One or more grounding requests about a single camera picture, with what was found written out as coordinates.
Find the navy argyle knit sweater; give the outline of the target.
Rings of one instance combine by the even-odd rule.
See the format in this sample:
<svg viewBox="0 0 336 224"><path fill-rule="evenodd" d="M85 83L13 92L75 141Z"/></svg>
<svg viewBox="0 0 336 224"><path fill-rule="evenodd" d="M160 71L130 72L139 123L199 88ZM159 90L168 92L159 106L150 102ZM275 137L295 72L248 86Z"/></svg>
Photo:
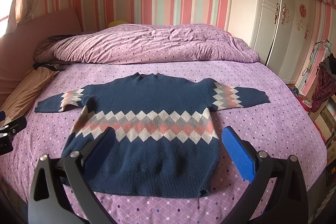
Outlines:
<svg viewBox="0 0 336 224"><path fill-rule="evenodd" d="M200 198L209 195L220 158L211 113L268 101L263 91L213 79L193 83L136 73L49 97L35 111L81 108L62 157L98 139L83 168L84 179L95 192Z"/></svg>

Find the tan pillow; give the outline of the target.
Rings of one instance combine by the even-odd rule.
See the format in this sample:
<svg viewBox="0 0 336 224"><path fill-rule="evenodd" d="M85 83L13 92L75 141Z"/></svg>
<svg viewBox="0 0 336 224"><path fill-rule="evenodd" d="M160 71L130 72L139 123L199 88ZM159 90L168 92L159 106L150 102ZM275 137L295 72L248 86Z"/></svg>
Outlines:
<svg viewBox="0 0 336 224"><path fill-rule="evenodd" d="M1 126L24 116L33 106L36 98L42 90L63 70L63 65L47 64L31 67L24 79L18 84L14 91L6 98L1 105L5 112L5 119Z"/></svg>

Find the purple dotted bed sheet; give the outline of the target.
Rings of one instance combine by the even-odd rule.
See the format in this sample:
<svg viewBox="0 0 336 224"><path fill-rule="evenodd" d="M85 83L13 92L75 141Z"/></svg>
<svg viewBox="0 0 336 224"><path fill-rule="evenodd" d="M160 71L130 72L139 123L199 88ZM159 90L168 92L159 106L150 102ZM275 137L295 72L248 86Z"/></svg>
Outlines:
<svg viewBox="0 0 336 224"><path fill-rule="evenodd" d="M192 82L205 78L229 86L246 86L266 92L269 103L246 109L215 112L217 133L231 126L240 138L256 150L285 159L297 156L306 186L310 188L327 163L327 150L315 125L288 87L260 63L202 61L139 65L73 64L60 72L39 96L55 94L89 84L103 84L135 73L161 73ZM59 157L74 121L73 109L59 114L30 110L27 127L13 139L13 151L1 157L1 182L24 201L28 200L34 169L40 155ZM191 200L154 197L126 197L99 194L98 199L119 223L220 223L244 193L244 181L226 150L211 182L211 194Z"/></svg>

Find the pink padded headboard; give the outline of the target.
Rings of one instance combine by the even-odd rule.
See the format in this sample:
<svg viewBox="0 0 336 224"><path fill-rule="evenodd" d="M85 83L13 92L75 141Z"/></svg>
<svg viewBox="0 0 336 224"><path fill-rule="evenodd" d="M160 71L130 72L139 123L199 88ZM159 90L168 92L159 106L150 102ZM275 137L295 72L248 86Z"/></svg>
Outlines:
<svg viewBox="0 0 336 224"><path fill-rule="evenodd" d="M73 8L37 17L20 25L12 34L1 37L1 103L14 91L33 65L33 54L46 38L82 32Z"/></svg>

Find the cluttered side shelf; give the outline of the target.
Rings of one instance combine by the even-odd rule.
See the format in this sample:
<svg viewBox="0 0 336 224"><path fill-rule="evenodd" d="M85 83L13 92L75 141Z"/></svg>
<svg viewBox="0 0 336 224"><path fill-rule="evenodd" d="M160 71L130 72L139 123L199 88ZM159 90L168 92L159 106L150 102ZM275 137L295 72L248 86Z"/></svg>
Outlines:
<svg viewBox="0 0 336 224"><path fill-rule="evenodd" d="M329 148L335 142L335 94L323 102L316 112L310 112L309 117Z"/></svg>

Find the red round container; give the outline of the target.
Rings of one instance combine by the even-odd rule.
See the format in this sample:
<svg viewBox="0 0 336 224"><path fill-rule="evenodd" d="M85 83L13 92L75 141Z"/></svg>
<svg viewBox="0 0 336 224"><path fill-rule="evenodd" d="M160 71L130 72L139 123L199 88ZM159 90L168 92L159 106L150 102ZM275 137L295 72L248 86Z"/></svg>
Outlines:
<svg viewBox="0 0 336 224"><path fill-rule="evenodd" d="M300 105L303 107L303 109L309 114L311 112L312 104L311 102L303 95L299 94L297 96L297 99L300 103Z"/></svg>

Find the dark red hanging garment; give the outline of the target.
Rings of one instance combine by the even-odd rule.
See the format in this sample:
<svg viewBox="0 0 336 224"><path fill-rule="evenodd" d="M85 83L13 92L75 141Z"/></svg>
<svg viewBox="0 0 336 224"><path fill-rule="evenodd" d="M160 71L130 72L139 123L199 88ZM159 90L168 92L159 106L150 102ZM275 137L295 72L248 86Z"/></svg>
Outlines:
<svg viewBox="0 0 336 224"><path fill-rule="evenodd" d="M335 57L331 53L318 66L317 86L312 95L311 111L315 113L323 102L335 94Z"/></svg>

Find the yellow object behind duvet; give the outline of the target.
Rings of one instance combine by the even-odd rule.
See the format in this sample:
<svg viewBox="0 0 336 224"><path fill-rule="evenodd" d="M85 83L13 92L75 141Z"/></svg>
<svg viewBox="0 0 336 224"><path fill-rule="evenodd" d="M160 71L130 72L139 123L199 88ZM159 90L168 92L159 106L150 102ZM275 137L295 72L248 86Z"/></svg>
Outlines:
<svg viewBox="0 0 336 224"><path fill-rule="evenodd" d="M127 22L124 20L114 20L108 24L108 28L115 27L121 24L127 24Z"/></svg>

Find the purple dotted folded duvet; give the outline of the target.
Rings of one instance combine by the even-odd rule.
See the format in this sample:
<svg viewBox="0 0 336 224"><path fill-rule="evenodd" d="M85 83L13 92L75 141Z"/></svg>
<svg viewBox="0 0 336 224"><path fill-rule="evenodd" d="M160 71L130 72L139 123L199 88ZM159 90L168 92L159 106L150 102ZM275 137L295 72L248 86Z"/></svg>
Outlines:
<svg viewBox="0 0 336 224"><path fill-rule="evenodd" d="M34 52L36 63L149 64L224 60L256 63L242 39L207 24L120 24L99 32L51 36Z"/></svg>

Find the white ornate wardrobe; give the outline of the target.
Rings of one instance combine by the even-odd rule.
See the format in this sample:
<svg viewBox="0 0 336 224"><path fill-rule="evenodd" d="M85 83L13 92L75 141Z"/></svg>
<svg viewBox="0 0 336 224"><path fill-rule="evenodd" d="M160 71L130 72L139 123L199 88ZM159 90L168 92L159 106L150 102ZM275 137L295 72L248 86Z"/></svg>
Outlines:
<svg viewBox="0 0 336 224"><path fill-rule="evenodd" d="M231 0L228 32L286 84L295 84L312 37L315 0Z"/></svg>

